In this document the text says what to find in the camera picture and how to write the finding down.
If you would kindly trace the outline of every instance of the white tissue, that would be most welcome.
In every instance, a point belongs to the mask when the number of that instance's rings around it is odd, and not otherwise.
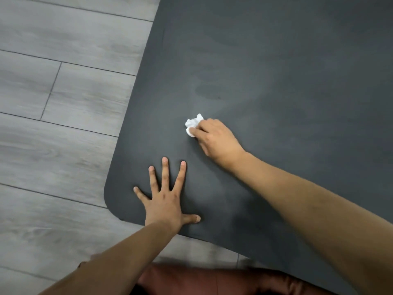
[[[190,133],[189,128],[190,128],[190,127],[197,127],[197,125],[199,124],[199,122],[201,122],[202,120],[203,120],[202,115],[201,115],[201,114],[198,114],[198,115],[196,116],[196,118],[191,119],[191,120],[188,119],[187,122],[185,123],[185,125],[186,125],[186,127],[187,127],[187,129],[186,129],[185,131],[187,132],[187,134],[188,134],[191,138],[195,138],[195,136],[192,135],[192,134]]]

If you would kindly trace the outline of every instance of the bare skin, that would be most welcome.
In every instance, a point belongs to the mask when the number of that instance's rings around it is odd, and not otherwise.
[[[253,188],[362,294],[393,290],[393,225],[247,153],[219,120],[191,128],[204,153]]]
[[[200,217],[183,214],[180,193],[187,165],[183,161],[172,190],[169,189],[168,159],[162,159],[161,190],[153,166],[149,168],[152,199],[139,188],[134,192],[146,209],[145,227],[106,250],[83,267],[58,281],[41,295],[129,295],[146,266],[164,249],[180,228],[198,223]]]

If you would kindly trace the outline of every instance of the gray tile floor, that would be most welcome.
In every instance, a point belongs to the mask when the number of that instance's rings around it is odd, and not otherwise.
[[[36,294],[140,228],[103,187],[158,3],[0,0],[1,294]],[[183,236],[158,258],[244,259]]]

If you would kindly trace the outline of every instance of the person's left hand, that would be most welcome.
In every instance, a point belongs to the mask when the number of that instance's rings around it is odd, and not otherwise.
[[[163,157],[161,190],[158,191],[156,172],[153,166],[149,167],[152,199],[146,197],[138,187],[134,187],[134,192],[145,206],[145,226],[159,222],[168,225],[173,233],[177,234],[183,225],[200,222],[200,216],[183,214],[180,208],[180,193],[183,188],[186,169],[187,164],[182,161],[174,187],[170,190],[168,158]]]

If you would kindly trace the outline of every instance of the wood grain pattern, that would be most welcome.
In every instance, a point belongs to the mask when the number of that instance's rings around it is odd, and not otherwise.
[[[134,82],[132,75],[63,63],[42,120],[118,136]]]
[[[41,118],[60,62],[0,51],[0,112]]]
[[[60,279],[141,226],[106,208],[0,185],[0,265]],[[238,255],[216,245],[176,236],[161,261],[235,267]]]
[[[0,183],[105,206],[116,140],[0,113]]]
[[[136,75],[151,22],[0,0],[0,49]]]
[[[160,0],[37,0],[152,21]]]
[[[52,280],[0,268],[0,294],[3,295],[38,294],[53,283]]]

